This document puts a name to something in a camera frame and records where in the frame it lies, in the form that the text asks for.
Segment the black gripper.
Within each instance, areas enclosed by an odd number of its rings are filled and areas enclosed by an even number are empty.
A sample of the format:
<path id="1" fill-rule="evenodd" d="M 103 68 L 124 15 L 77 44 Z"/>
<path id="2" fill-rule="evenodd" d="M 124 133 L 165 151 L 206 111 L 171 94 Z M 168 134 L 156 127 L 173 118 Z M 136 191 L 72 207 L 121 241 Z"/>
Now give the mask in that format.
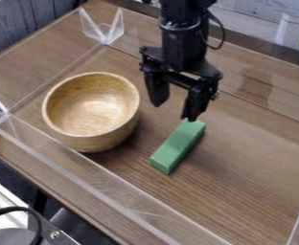
<path id="1" fill-rule="evenodd" d="M 139 70 L 144 74 L 148 98 L 160 107 L 169 98 L 169 84 L 188 90 L 181 119 L 195 122 L 216 97 L 222 72 L 206 60 L 207 48 L 220 49 L 208 43 L 208 17 L 194 17 L 175 22 L 160 18 L 163 44 L 141 46 Z"/>

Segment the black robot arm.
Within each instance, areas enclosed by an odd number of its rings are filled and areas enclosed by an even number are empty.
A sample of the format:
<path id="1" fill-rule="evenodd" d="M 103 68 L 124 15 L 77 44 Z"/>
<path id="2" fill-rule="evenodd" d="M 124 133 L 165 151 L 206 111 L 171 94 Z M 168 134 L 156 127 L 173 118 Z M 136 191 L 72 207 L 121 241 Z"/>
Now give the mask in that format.
<path id="1" fill-rule="evenodd" d="M 169 97 L 169 85 L 188 90 L 181 119 L 194 122 L 206 111 L 208 102 L 218 97 L 223 73 L 207 61 L 210 21 L 224 31 L 223 23 L 210 12 L 218 0 L 160 0 L 159 27 L 163 34 L 160 47 L 141 46 L 139 70 L 144 74 L 151 103 L 159 107 Z"/>

